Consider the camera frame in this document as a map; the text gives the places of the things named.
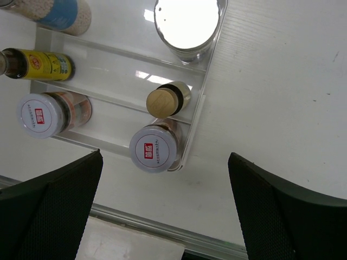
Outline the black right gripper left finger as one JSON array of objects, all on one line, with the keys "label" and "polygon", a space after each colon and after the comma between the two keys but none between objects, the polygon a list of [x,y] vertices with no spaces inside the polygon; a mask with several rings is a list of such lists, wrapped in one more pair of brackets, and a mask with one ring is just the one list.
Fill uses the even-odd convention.
[{"label": "black right gripper left finger", "polygon": [[103,168],[100,151],[1,190],[1,259],[75,259]]}]

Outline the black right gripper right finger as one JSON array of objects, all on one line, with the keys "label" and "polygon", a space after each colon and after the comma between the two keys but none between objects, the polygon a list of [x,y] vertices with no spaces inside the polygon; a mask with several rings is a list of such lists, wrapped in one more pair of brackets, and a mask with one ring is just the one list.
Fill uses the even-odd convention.
[{"label": "black right gripper right finger", "polygon": [[346,259],[346,200],[231,153],[228,171],[249,259]]}]

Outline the white-lid spice jar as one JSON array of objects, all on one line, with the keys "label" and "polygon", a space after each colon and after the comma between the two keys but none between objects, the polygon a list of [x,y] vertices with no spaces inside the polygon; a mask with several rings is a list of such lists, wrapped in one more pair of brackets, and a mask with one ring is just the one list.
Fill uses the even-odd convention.
[{"label": "white-lid spice jar", "polygon": [[148,173],[174,171],[182,160],[183,143],[181,123],[174,119],[156,118],[132,137],[130,157],[139,169]]},{"label": "white-lid spice jar", "polygon": [[75,92],[30,93],[17,105],[17,118],[28,135],[50,138],[87,123],[92,105],[87,96]]}]

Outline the yellow-label sauce bottle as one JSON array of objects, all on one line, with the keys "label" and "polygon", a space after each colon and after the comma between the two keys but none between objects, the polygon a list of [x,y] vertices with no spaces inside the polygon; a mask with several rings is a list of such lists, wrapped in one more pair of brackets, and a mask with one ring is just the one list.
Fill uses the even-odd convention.
[{"label": "yellow-label sauce bottle", "polygon": [[1,51],[1,75],[11,79],[68,81],[74,74],[75,64],[65,54],[16,48]]},{"label": "yellow-label sauce bottle", "polygon": [[146,99],[147,111],[155,118],[178,114],[190,103],[191,90],[181,81],[172,81],[153,90]]}]

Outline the tall blue-label shaker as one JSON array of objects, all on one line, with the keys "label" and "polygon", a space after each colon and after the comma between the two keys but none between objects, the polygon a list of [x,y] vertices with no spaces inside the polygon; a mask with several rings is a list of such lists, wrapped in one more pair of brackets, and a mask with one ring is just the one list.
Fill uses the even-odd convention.
[{"label": "tall blue-label shaker", "polygon": [[92,21],[91,9],[86,1],[1,1],[1,9],[42,27],[73,36],[85,33]]},{"label": "tall blue-label shaker", "polygon": [[216,37],[220,14],[215,0],[159,0],[154,8],[155,27],[182,63],[200,63]]}]

